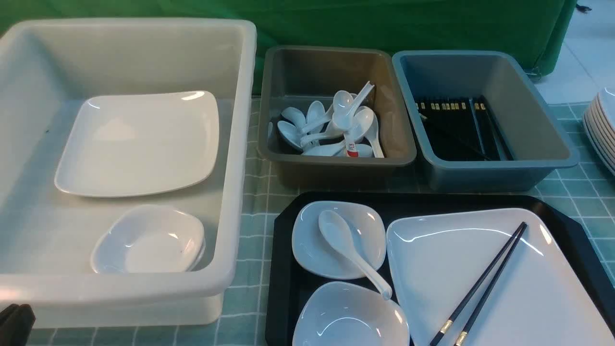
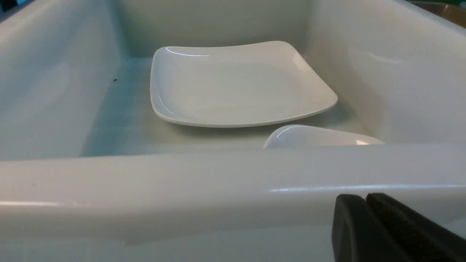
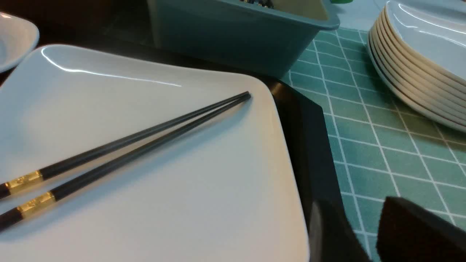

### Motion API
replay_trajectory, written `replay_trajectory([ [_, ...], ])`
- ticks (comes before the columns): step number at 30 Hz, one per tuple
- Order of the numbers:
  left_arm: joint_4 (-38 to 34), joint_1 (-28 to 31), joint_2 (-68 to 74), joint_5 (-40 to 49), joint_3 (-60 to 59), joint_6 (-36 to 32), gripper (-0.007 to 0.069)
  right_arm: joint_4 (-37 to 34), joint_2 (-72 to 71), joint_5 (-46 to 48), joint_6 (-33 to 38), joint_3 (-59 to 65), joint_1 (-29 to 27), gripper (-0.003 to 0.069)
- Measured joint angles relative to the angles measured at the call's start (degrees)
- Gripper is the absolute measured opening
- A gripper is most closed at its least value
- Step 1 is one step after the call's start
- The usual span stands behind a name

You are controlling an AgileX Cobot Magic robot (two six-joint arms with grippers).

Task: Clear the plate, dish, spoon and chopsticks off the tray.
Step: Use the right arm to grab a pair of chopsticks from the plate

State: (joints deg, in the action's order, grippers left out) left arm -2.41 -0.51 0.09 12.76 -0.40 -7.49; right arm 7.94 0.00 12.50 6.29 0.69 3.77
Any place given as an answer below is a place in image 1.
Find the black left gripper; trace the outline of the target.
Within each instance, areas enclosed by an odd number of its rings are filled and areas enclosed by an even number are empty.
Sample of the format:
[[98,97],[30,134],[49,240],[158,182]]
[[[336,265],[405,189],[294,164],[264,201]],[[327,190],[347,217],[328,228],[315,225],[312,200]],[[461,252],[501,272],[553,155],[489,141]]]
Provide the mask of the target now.
[[10,304],[0,313],[0,345],[25,346],[35,324],[29,304]]

